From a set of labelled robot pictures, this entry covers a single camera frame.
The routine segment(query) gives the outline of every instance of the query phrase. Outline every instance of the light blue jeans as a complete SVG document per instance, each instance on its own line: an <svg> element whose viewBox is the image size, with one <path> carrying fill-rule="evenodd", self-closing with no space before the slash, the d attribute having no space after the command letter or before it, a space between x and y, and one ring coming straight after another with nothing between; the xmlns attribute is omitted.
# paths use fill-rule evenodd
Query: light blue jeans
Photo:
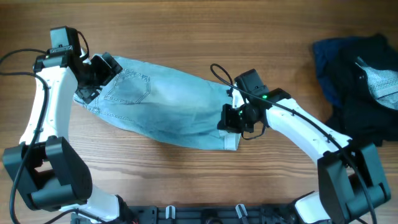
<svg viewBox="0 0 398 224"><path fill-rule="evenodd" d="M74 100L102 120L160 142L207 150L236 150L240 135L217 130L228 86L122 57L122 66L90 104Z"/></svg>

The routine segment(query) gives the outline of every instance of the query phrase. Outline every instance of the wire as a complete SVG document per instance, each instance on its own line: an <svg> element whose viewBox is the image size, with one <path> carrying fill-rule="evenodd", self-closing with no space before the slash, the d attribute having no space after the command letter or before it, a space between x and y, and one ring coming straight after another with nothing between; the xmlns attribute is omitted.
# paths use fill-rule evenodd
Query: wire
<svg viewBox="0 0 398 224"><path fill-rule="evenodd" d="M360 182L360 184L361 184L361 188L362 188L362 190L363 190L363 192L364 192L364 194L365 194L365 198L366 198L366 201L367 201L367 203L368 203L368 207L369 207L370 214L371 214L371 216L372 216L372 222L373 222L374 224L377 224L376 212L374 211L373 203L372 203L372 201L371 201L371 198L370 198L370 195L369 195L369 192L368 192L368 188L366 187L366 184L365 184L365 181L363 180L362 175L359 173L359 170L358 170L358 168L355 166L355 163L353 162L353 160L351 159L351 157L350 157L350 156L347 154L347 152L346 152L345 150L343 150L343 148L336 142L336 140L333 138L333 136L332 136L331 134L327 133L327 132L324 131L321 127L319 127L317 124L315 124L312 120L308 119L307 117L305 117L304 115L298 113L298 112L295 111L295 110L292 110L292 109L290 109L290 108L288 108L288 107L286 107L286 106L280 105L280 104L278 104L278 103L274 103L274 102L271 102L271 101L269 101L269 100L265 100L265 99L263 99L263 98L260 98L260 97L258 97L258 96L256 96L256 95L253 95L252 93L249 93L249 92L246 92L246 91L244 91L244 90L241 90L241 89L239 89L238 87L236 87L236 86L234 86L234 85L228 83L228 81L226 81L225 79L221 78L221 77L214 71L214 69L213 69L214 66L218 67L218 68L221 69L223 72L225 72L225 69L224 69L222 66L220 66L220 65L218 65L218 64L216 64L216 63L213 63L213 64L210 65L210 70L211 70L211 72L213 73L213 75L214 75L216 78L218 78L221 82L223 82L224 84L228 85L229 87L231 87L231 88L233 88L233 89L235 89L235 90L238 90L238 91L241 92L241 93L244 93L244 94L246 94L246 95L249 95L249 96L251 96L251 97L253 97L253 98L255 98L255 99L264 101L264 102L266 102L266 103L269 103L270 105L277 106L277 107L279 107L279 108L282 108L282 109L288 111L289 113L292 113L292 114L294 114L294 115L297 115L298 117L302 118L304 121L306 121L306 122L308 122L309 124L311 124L311 125L312 125L315 129L317 129L319 132L321 132L321 133L327 138L328 141L332 142L332 143L341 151L341 153L343 154L343 157L344 157L344 158L346 159L346 161L347 161L347 164L354 170L354 172L355 172L356 175L358 176L359 182Z"/></svg>
<svg viewBox="0 0 398 224"><path fill-rule="evenodd" d="M2 58L0 58L0 64L4 61L4 59L10 57L13 54L19 53L19 52L38 52L38 53L42 53L45 54L45 51L43 50L37 50L37 49L19 49L19 50L13 50L12 52L7 53L5 56L3 56ZM12 72L12 73L5 73L5 72L0 72L0 75L19 75L16 74L18 72Z"/></svg>
<svg viewBox="0 0 398 224"><path fill-rule="evenodd" d="M358 221L358 222L360 222L360 223L362 223L362 224L367 224L364 220L362 220L362 219L360 219L360 218L357 218L356 221Z"/></svg>
<svg viewBox="0 0 398 224"><path fill-rule="evenodd" d="M64 217L65 215L67 215L67 214L69 214L69 213L72 213L72 212L75 212L77 215L82 214L82 215L84 215L84 216L86 216L86 217L88 217L88 218L91 218L91 219L96 220L97 222L101 222L101 223L105 223L105 224L106 224L106 223L109 223L109 222L106 222L106 221L100 219L99 217L95 217L95 216L93 216L93 215L90 215L90 214L88 214L88 213L85 213L85 212L83 212L83 211L80 211L78 208L73 208L73 209L69 209L69 210L66 210L66 211L62 212L61 214L59 214L59 215L57 215L56 217L52 218L51 220L45 222L44 224L51 224L51 223L53 223L53 222L59 220L60 218Z"/></svg>
<svg viewBox="0 0 398 224"><path fill-rule="evenodd" d="M242 131L242 133L241 133L241 135L242 135L242 138L244 139L244 140L253 140L253 139L256 139L256 138L258 138L258 137L260 137L260 136L263 136L264 135L264 133L266 132L266 125L265 124L263 124L262 125L262 129L261 129L261 134L259 134L259 135L257 135L257 136L254 136L254 137L251 137L251 138L245 138L244 136L243 136L243 132L244 131Z"/></svg>
<svg viewBox="0 0 398 224"><path fill-rule="evenodd" d="M87 53L81 57L81 61L84 61L84 60L88 59L88 57L90 56L90 50L88 48L88 44L87 44L87 40L85 39L85 36L80 31L77 31L77 33L81 35L81 38L83 38L83 40L85 41L85 44L86 44Z"/></svg>

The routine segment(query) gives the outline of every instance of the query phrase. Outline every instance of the jeans back pocket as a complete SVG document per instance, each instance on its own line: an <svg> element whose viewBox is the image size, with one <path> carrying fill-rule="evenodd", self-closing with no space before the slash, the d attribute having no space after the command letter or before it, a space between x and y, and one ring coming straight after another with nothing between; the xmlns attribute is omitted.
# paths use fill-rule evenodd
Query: jeans back pocket
<svg viewBox="0 0 398 224"><path fill-rule="evenodd" d="M104 97L107 100L138 104L150 93L150 80L146 75L123 69L115 78L112 89Z"/></svg>

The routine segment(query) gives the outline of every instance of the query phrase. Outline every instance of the wood grain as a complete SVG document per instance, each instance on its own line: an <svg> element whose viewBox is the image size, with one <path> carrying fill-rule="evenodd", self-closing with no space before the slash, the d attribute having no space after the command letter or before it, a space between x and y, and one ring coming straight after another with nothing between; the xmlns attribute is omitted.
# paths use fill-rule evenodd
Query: wood grain
<svg viewBox="0 0 398 224"><path fill-rule="evenodd" d="M311 44L382 32L397 47L397 6L395 1L332 0L3 4L0 55L27 47L45 50L50 47L50 28L68 25L84 33L91 52L107 51L212 81L211 63L221 64L234 77L255 68L270 89L285 89L325 121L330 105L315 79ZM29 71L34 58L30 53L16 55L1 70ZM0 77L1 154L18 143L33 99L33 79ZM70 142L90 167L94 183L130 205L279 203L317 189L311 160L271 130L263 138L242 141L236 152L200 151L120 130L73 105ZM379 155L392 200L376 211L379 223L395 223L398 144L386 142ZM11 185L1 164L0 223L11 222ZM43 223L55 214L29 211L18 198L17 215L22 223ZM364 219L370 222L369 215ZM68 217L60 223L68 223Z"/></svg>

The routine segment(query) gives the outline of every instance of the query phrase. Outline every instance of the jeans seam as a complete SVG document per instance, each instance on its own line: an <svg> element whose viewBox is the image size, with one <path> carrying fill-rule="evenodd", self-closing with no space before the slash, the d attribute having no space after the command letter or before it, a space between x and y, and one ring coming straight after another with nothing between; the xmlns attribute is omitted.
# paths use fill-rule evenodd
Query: jeans seam
<svg viewBox="0 0 398 224"><path fill-rule="evenodd" d="M150 94L150 78L148 76L146 76L146 75L141 74L141 73L137 73L137 72L130 71L130 70L129 70L129 72L131 72L131 74L127 74L127 75L123 75L123 76L121 76L121 74L118 75L118 78L115 80L112 89L110 91L108 91L108 93L105 95L104 99L113 100L113 101L117 101L117 102L125 103L125 104L138 104L145 97L147 97ZM135 76L138 75L138 76L143 77L145 79L145 81L146 81L146 84L147 84L146 92L138 100L136 100L135 102L131 102L131 101L121 100L121 99L109 96L109 94L115 89L116 85L118 84L120 77L128 77L128 76L133 76L133 75L135 75Z"/></svg>
<svg viewBox="0 0 398 224"><path fill-rule="evenodd" d="M131 119L127 118L127 117L123 117L123 116L119 116L119 115L116 115L116 114L108 113L108 112L105 112L105 111L101 111L99 109L97 110L97 112L101 113L101 114L104 114L104 115L107 115L107 116L114 117L114 118L125 119L127 121L134 122L133 120L131 120Z"/></svg>

